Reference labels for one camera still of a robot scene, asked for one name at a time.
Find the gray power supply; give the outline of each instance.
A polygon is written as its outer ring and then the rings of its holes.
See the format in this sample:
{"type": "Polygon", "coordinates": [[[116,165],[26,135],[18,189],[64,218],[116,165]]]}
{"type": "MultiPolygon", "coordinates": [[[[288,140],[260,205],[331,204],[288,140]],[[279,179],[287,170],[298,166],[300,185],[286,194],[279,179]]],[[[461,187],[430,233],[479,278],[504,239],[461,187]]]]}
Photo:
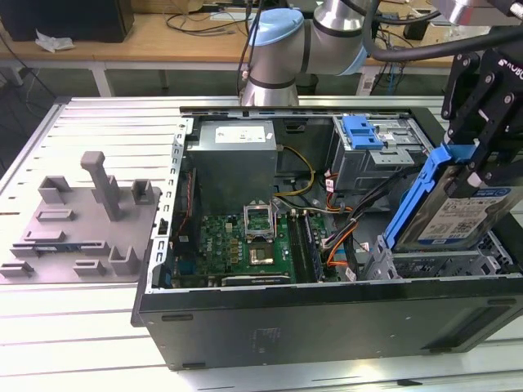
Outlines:
{"type": "Polygon", "coordinates": [[[272,122],[208,121],[200,132],[187,158],[199,174],[203,214],[235,214],[253,201],[268,204],[277,158],[272,122]]]}

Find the floor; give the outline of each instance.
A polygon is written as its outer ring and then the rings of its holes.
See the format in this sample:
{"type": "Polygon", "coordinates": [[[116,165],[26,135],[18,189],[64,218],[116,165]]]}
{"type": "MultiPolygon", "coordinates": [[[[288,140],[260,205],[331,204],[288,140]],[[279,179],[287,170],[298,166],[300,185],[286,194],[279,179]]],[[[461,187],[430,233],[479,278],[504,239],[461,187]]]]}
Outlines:
{"type": "MultiPolygon", "coordinates": [[[[91,72],[83,69],[42,69],[39,77],[57,96],[98,96],[91,72]]],[[[317,95],[347,96],[355,94],[359,74],[334,77],[320,76],[317,95]]],[[[169,71],[170,88],[163,91],[157,71],[110,70],[109,78],[117,96],[233,96],[235,72],[169,71]]],[[[53,99],[39,85],[33,75],[26,73],[24,86],[15,88],[4,84],[0,87],[0,176],[9,168],[18,152],[29,139],[40,119],[52,105],[53,99]]],[[[298,78],[297,85],[308,85],[309,78],[298,78]]],[[[398,96],[438,96],[445,85],[444,76],[405,75],[396,89],[398,96]]],[[[391,93],[384,77],[374,95],[391,93]]],[[[310,94],[306,87],[298,88],[310,94]]]]}

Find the yellow wire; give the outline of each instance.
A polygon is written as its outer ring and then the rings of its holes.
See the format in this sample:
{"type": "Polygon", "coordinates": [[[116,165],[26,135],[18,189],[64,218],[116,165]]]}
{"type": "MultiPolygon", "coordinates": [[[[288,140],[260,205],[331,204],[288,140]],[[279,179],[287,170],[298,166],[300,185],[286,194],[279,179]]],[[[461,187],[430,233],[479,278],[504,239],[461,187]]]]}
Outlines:
{"type": "Polygon", "coordinates": [[[291,192],[277,192],[275,193],[275,196],[297,196],[299,194],[302,194],[309,190],[309,188],[314,183],[314,169],[312,168],[312,165],[309,163],[309,161],[306,160],[306,158],[298,153],[294,148],[289,147],[287,145],[284,145],[284,149],[288,149],[289,151],[293,151],[300,159],[309,167],[309,171],[311,172],[311,178],[309,179],[309,182],[307,186],[303,189],[293,190],[291,192]]]}

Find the green motherboard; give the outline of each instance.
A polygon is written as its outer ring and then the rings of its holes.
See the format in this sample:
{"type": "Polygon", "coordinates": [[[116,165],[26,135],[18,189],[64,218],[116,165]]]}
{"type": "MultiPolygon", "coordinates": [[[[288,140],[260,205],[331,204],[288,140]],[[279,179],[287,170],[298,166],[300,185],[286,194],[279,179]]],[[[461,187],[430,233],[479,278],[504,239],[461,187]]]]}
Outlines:
{"type": "MultiPolygon", "coordinates": [[[[197,275],[252,275],[270,274],[289,276],[296,282],[293,257],[288,234],[288,217],[278,215],[273,243],[248,242],[245,235],[244,215],[205,216],[202,221],[197,275]]],[[[311,230],[319,247],[326,231],[323,217],[310,216],[311,230]]],[[[267,216],[250,216],[248,228],[268,229],[267,216]]]]}

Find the hard drive label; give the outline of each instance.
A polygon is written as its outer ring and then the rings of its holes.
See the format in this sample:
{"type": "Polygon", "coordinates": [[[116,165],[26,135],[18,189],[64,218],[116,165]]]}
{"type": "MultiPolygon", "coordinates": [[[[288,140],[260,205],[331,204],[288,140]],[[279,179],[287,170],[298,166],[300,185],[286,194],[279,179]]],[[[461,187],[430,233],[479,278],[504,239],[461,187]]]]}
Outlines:
{"type": "Polygon", "coordinates": [[[467,238],[487,218],[487,209],[501,202],[509,188],[480,189],[472,198],[449,198],[418,238],[420,243],[451,243],[467,238]]]}

